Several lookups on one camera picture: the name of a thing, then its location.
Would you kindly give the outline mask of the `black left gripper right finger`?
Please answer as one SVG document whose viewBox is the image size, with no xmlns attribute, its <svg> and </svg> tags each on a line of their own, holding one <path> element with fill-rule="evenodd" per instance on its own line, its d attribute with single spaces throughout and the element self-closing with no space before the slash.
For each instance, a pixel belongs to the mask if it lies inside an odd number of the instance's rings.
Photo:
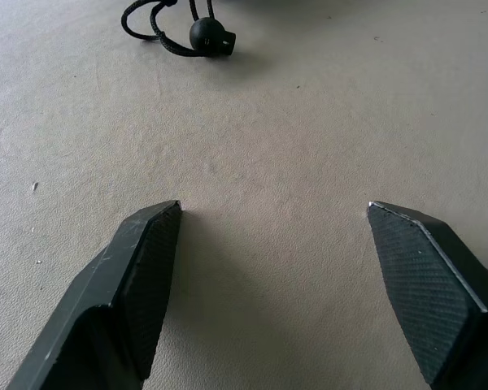
<svg viewBox="0 0 488 390">
<path fill-rule="evenodd" d="M 443 221 L 368 205 L 386 293 L 431 390 L 488 390 L 488 270 Z"/>
</svg>

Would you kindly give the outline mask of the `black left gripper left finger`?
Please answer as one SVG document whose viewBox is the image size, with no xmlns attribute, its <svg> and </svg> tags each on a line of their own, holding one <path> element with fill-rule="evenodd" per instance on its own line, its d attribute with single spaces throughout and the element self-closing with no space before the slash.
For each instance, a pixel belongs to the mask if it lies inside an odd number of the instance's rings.
<svg viewBox="0 0 488 390">
<path fill-rule="evenodd" d="M 122 221 L 73 279 L 7 390 L 142 390 L 168 307 L 181 204 Z"/>
</svg>

